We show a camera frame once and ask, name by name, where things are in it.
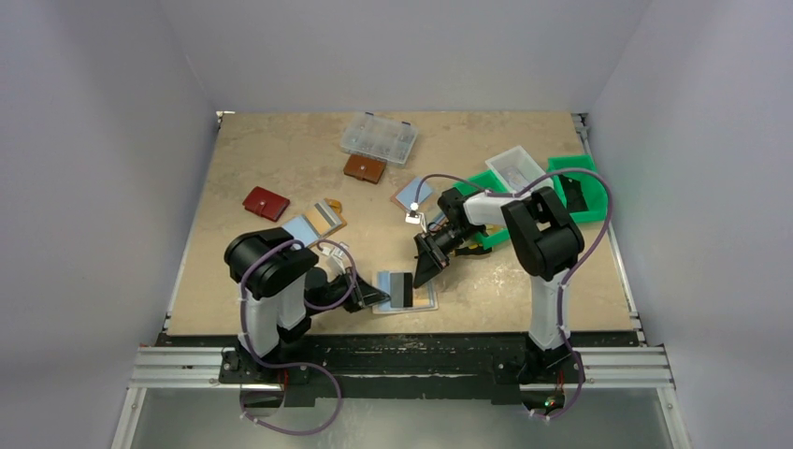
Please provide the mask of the black credit card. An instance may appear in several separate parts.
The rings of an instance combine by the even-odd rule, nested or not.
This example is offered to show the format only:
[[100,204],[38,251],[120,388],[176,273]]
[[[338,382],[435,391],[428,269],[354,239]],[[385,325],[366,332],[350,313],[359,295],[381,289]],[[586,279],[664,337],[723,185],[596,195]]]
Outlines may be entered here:
[[389,274],[389,295],[392,309],[413,307],[413,276],[410,272],[391,272]]

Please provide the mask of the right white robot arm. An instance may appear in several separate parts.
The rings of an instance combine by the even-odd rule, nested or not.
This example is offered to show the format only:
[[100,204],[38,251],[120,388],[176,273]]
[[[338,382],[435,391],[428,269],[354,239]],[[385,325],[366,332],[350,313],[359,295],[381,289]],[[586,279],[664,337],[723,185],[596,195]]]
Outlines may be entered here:
[[520,266],[530,276],[531,322],[521,374],[536,377],[571,354],[566,329],[572,269],[584,250],[584,237],[558,195],[541,187],[523,197],[465,195],[456,188],[438,200],[446,223],[414,236],[417,264],[412,286],[418,288],[446,269],[454,250],[488,225],[507,229]]

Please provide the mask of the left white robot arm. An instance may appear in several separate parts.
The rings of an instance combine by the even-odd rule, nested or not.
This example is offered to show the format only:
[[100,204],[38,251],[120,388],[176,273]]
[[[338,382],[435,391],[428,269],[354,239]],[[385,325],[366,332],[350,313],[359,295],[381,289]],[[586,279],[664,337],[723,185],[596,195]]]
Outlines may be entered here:
[[280,227],[238,236],[223,260],[240,306],[237,360],[229,365],[246,374],[280,364],[281,347],[308,333],[313,316],[336,309],[355,313],[390,300],[353,263],[340,263],[328,274],[306,243]]

